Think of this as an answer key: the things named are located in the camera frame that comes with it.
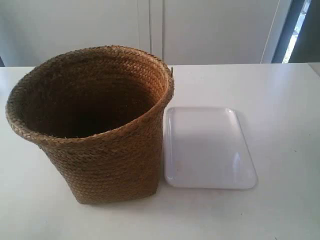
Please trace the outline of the white plastic tray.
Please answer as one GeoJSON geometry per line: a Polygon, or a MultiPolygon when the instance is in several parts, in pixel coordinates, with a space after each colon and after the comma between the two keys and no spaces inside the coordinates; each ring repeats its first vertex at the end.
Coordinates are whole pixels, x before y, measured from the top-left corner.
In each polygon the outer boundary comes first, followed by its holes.
{"type": "Polygon", "coordinates": [[[173,187],[247,190],[258,181],[233,109],[171,107],[163,144],[164,177],[173,187]]]}

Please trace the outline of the brown woven basket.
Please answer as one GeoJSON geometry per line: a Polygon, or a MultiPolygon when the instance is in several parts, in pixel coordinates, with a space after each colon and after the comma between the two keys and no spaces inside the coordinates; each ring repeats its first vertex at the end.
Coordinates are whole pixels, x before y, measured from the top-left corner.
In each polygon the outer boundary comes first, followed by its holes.
{"type": "Polygon", "coordinates": [[[81,204],[156,193],[173,72],[158,57],[105,45],[57,55],[11,90],[12,130],[37,145],[81,204]]]}

